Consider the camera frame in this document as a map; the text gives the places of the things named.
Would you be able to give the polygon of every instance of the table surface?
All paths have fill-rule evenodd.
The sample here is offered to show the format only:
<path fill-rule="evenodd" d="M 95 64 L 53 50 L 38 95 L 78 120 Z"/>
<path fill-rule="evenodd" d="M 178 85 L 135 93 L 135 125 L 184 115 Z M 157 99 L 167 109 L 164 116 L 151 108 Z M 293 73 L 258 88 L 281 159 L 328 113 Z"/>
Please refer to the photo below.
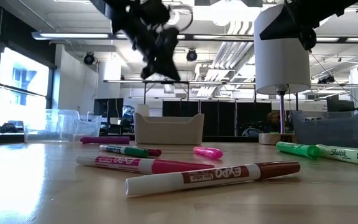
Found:
<path fill-rule="evenodd" d="M 169 194 L 126 197 L 124 181 L 141 174 L 78 166 L 75 157 L 109 155 L 98 146 L 0 146 L 0 223 L 358 223 L 358 165 L 312 161 L 254 143 L 211 143 L 221 161 L 190 146 L 156 146 L 164 159 L 218 167 L 298 160 L 298 174 Z"/>

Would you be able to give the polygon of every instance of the magenta marker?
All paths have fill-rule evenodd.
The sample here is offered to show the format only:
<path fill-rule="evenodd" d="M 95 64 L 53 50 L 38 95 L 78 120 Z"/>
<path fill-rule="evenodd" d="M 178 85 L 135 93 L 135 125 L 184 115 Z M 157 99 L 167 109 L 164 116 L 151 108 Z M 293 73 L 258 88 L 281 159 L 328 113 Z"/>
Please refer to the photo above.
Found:
<path fill-rule="evenodd" d="M 128 136 L 117 137 L 82 137 L 82 144 L 97 143 L 97 144 L 129 144 L 131 139 Z"/>
<path fill-rule="evenodd" d="M 222 151 L 211 147 L 194 147 L 194 154 L 205 156 L 209 159 L 219 159 L 223 156 Z"/>
<path fill-rule="evenodd" d="M 143 174 L 166 174 L 215 168 L 214 165 L 207 164 L 115 156 L 77 156 L 75 162 L 84 166 L 140 172 Z"/>

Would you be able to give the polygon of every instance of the lamp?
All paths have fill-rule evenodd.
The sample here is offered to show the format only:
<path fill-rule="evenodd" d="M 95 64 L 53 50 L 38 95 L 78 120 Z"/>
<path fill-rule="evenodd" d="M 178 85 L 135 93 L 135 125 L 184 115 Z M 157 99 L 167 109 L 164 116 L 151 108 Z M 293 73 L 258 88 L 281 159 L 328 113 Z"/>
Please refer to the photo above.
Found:
<path fill-rule="evenodd" d="M 293 142 L 285 134 L 284 95 L 310 89 L 309 54 L 297 38 L 261 40 L 260 33 L 281 13 L 284 5 L 261 12 L 255 21 L 256 91 L 265 95 L 280 95 L 280 134 L 260 134 L 259 143 Z"/>

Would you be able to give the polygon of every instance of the gray plastic bin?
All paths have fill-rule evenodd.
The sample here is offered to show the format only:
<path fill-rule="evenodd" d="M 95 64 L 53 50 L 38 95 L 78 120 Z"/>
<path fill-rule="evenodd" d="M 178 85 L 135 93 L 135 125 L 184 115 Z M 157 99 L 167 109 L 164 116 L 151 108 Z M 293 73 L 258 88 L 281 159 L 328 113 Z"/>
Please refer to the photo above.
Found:
<path fill-rule="evenodd" d="M 358 114 L 354 112 L 292 111 L 300 144 L 358 147 Z"/>

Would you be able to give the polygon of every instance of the ceiling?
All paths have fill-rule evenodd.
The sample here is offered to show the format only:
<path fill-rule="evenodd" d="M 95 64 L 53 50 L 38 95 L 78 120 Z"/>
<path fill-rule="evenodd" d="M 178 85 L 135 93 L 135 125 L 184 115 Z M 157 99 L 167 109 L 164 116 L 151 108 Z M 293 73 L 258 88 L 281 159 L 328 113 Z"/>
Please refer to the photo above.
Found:
<path fill-rule="evenodd" d="M 194 6 L 195 0 L 181 1 L 183 4 Z M 110 21 L 107 20 L 92 4 L 86 0 L 0 0 L 0 5 L 33 28 L 42 32 L 110 32 Z M 353 8 L 341 17 L 332 16 L 316 30 L 318 35 L 358 35 L 358 13 Z M 231 15 L 244 16 L 243 21 L 253 21 L 257 14 L 239 7 L 196 6 L 195 21 L 186 33 L 192 34 L 227 34 L 230 25 L 223 24 Z M 183 27 L 189 21 L 186 12 L 179 13 L 178 27 Z M 175 51 L 174 61 L 179 70 L 195 70 L 196 63 L 187 62 L 188 49 L 196 49 L 198 60 L 213 61 L 219 52 L 222 42 L 179 42 Z M 126 61 L 125 75 L 137 74 L 144 64 L 138 52 L 131 49 L 127 40 L 72 40 L 67 50 L 76 45 L 113 45 L 117 53 Z M 335 67 L 335 77 L 339 82 L 346 82 L 349 68 L 358 62 L 358 44 L 318 44 L 313 49 L 316 57 L 310 58 L 311 76 L 317 81 L 324 68 Z M 109 58 L 110 52 L 97 52 L 99 58 Z"/>

